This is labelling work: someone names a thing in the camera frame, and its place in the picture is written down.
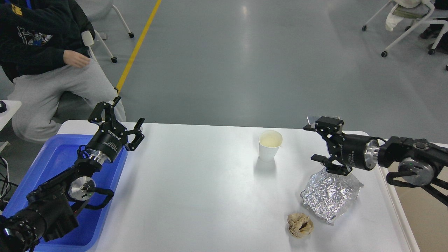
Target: white desk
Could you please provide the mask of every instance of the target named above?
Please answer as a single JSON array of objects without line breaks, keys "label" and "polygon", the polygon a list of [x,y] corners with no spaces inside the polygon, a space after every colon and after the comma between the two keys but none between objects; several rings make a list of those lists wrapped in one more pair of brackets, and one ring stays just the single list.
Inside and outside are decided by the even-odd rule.
[{"label": "white desk", "polygon": [[[59,133],[97,129],[68,121]],[[310,157],[327,155],[325,142],[315,132],[275,129],[283,145],[275,162],[264,163],[258,160],[264,130],[143,124],[146,138],[129,153],[103,232],[89,252],[419,251],[401,205],[394,206],[385,169],[353,171],[365,186],[329,226],[300,198],[308,178],[322,169]],[[304,239],[287,229],[287,215],[297,212],[314,222]]]},{"label": "white desk", "polygon": [[13,115],[19,110],[20,106],[22,106],[22,102],[18,100],[2,100],[6,104],[6,111],[0,113],[0,130],[9,122],[9,120],[13,117]]}]

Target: concrete floor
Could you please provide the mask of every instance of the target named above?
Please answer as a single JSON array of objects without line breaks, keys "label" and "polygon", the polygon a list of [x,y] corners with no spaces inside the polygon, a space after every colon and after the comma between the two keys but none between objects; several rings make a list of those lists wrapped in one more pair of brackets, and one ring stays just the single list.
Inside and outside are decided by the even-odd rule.
[{"label": "concrete floor", "polygon": [[[385,11],[362,32],[385,2],[162,0],[120,93],[128,121],[302,128],[308,115],[338,115],[346,130],[448,143],[448,56],[427,54],[422,26],[382,58],[409,24],[386,31]],[[118,57],[111,63],[95,43],[116,85],[156,0],[114,4],[136,35],[113,11],[94,22]],[[0,76],[0,99],[12,88]],[[67,118],[70,107],[89,111],[73,101]],[[18,183],[41,145],[17,139],[10,124],[0,139],[12,143],[2,155]]]}]

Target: black robotic arm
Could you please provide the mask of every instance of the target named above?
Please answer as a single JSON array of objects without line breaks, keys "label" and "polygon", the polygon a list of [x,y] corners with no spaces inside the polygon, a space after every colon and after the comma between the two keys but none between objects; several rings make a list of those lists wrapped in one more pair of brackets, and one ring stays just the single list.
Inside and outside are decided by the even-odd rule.
[{"label": "black robotic arm", "polygon": [[[116,120],[113,108],[120,99],[118,96],[112,103],[96,105],[89,121],[96,123],[99,129],[87,145],[79,147],[78,159],[72,167],[30,192],[26,196],[28,206],[14,216],[0,215],[1,252],[28,249],[32,252],[41,238],[45,241],[61,238],[78,227],[77,216],[84,208],[96,210],[109,203],[114,192],[96,187],[91,178],[93,173],[101,171],[104,162],[112,163],[123,146],[133,151],[145,137],[140,129],[144,118],[129,131]],[[132,134],[135,138],[128,143],[128,135]],[[88,204],[94,193],[106,195],[101,204]]]},{"label": "black robotic arm", "polygon": [[[437,178],[443,167],[448,166],[448,149],[429,143],[426,139],[392,136],[386,141],[378,137],[348,135],[342,132],[343,125],[343,120],[321,117],[303,128],[317,132],[327,143],[330,157],[317,154],[311,157],[322,163],[327,172],[348,175],[353,167],[372,170],[376,164],[387,168],[393,162],[399,162],[398,172],[389,172],[386,176],[389,184],[421,187],[448,206],[448,196],[431,185],[448,190],[448,183]],[[338,161],[340,165],[333,164],[333,161]]]}]

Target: silver metal joint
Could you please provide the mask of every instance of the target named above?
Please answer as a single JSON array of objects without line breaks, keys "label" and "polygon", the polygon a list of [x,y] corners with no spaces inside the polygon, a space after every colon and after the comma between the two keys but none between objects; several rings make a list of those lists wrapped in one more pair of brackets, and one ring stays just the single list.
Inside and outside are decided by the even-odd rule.
[{"label": "silver metal joint", "polygon": [[366,150],[364,152],[364,159],[366,166],[373,169],[378,164],[379,143],[378,140],[373,139],[366,143]]},{"label": "silver metal joint", "polygon": [[87,189],[95,187],[95,181],[90,177],[79,177],[70,184],[68,194],[75,200],[88,200],[93,196],[92,192],[88,192]]},{"label": "silver metal joint", "polygon": [[102,151],[87,149],[86,152],[89,154],[89,159],[98,162],[100,165],[103,165],[104,162],[111,162],[111,159]]},{"label": "silver metal joint", "polygon": [[431,165],[424,161],[414,160],[410,157],[403,159],[398,165],[398,171],[413,171],[415,175],[403,177],[405,181],[415,186],[424,186],[431,183],[435,171]]}]

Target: person's hand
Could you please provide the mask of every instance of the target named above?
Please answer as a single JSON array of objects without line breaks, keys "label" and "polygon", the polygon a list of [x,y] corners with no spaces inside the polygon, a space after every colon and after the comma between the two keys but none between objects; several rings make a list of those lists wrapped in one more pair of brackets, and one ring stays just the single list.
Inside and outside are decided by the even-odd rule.
[{"label": "person's hand", "polygon": [[83,68],[88,65],[90,58],[71,50],[64,51],[64,63],[77,68]]}]

